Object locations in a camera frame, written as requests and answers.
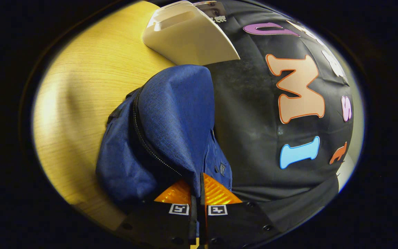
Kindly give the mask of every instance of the screw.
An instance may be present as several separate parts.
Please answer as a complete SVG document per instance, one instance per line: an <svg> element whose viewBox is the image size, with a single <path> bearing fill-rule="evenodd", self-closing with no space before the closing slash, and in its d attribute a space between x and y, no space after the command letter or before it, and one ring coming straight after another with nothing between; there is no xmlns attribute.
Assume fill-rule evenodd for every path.
<svg viewBox="0 0 398 249"><path fill-rule="evenodd" d="M271 230L273 227L271 226L271 225L266 225L265 227L264 227L264 231L269 231L269 230Z"/></svg>
<svg viewBox="0 0 398 249"><path fill-rule="evenodd" d="M220 238L212 238L211 239L211 243L212 244L214 244L214 245L217 245L217 244L221 244L221 239Z"/></svg>

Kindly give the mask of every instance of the orange letter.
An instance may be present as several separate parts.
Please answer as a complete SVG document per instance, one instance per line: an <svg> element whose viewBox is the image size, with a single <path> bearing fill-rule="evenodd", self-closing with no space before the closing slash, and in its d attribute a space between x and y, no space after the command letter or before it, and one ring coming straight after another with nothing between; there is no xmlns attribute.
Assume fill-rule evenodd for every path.
<svg viewBox="0 0 398 249"><path fill-rule="evenodd" d="M340 148L338 148L337 150L336 150L336 152L333 154L333 157L331 158L331 160L330 160L330 164L333 164L333 162L335 161L335 159L337 159L338 161L340 160L340 158L343 156L343 154L345 154L345 152L346 152L346 145L347 145L347 142L345 142L345 144L342 146L342 147L340 147Z"/></svg>
<svg viewBox="0 0 398 249"><path fill-rule="evenodd" d="M290 98L285 94L279 96L279 115L282 123L289 123L293 118L325 115L325 100L322 95L308 88L309 84L319 76L313 59L306 55L305 59L278 59L267 55L266 60L270 71L275 76L280 76L282 71L293 72L280 80L277 87L299 95Z"/></svg>

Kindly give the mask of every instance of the blue fabric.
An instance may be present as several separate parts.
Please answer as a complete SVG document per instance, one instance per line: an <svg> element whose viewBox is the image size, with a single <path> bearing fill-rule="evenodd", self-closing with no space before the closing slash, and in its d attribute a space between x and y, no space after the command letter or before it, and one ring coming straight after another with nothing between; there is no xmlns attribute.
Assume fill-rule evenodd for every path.
<svg viewBox="0 0 398 249"><path fill-rule="evenodd" d="M101 184L117 202L142 200L161 183L177 181L161 173L165 166L155 164L137 141L131 115L137 94L132 92L117 108L120 112L107 126L96 165ZM231 168L212 132L214 92L207 68L182 65L159 72L143 86L138 110L145 138L182 174L192 194L200 197L201 172L231 190Z"/></svg>

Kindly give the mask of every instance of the wooden surface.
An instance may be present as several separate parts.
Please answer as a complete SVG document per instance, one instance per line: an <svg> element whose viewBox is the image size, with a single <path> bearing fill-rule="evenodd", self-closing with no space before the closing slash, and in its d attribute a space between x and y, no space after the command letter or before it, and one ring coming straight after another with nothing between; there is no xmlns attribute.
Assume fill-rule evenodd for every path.
<svg viewBox="0 0 398 249"><path fill-rule="evenodd" d="M47 177L68 203L110 230L125 214L95 176L107 118L127 93L174 66L141 39L156 9L135 3L76 36L49 66L35 101L34 141Z"/></svg>

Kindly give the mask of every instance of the dark background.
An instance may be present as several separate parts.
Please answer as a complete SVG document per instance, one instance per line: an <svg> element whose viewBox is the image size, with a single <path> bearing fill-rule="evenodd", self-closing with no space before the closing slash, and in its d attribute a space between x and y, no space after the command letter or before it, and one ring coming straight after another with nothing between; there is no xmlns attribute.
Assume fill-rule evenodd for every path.
<svg viewBox="0 0 398 249"><path fill-rule="evenodd" d="M25 125L23 118L29 110L28 106L20 108L22 92L42 52L78 22L111 3L110 11L127 4L0 0L3 248L131 248L73 210L50 186L37 163L27 159L33 153L23 149L29 140L19 142L18 128ZM343 191L314 218L264 248L398 248L398 2L294 0L272 5L346 46L343 52L350 53L349 60L366 73L363 90L369 115L363 156ZM99 13L88 23L107 13Z"/></svg>

